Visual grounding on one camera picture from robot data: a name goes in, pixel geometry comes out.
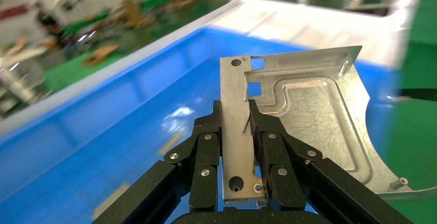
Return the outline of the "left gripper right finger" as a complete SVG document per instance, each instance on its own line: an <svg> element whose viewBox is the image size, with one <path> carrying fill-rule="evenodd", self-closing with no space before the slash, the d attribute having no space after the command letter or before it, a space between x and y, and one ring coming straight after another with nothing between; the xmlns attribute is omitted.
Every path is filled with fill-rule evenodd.
<svg viewBox="0 0 437 224"><path fill-rule="evenodd" d="M297 223L409 223L330 158L289 135L249 101L249 123L268 205Z"/></svg>

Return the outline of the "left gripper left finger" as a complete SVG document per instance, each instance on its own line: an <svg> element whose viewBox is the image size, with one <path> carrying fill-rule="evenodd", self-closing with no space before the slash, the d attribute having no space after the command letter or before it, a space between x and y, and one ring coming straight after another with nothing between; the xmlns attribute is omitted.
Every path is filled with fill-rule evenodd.
<svg viewBox="0 0 437 224"><path fill-rule="evenodd" d="M222 104L194 121L192 134L169 150L94 223L165 223L185 195L189 212L174 223L206 223L217 211L217 167L220 164Z"/></svg>

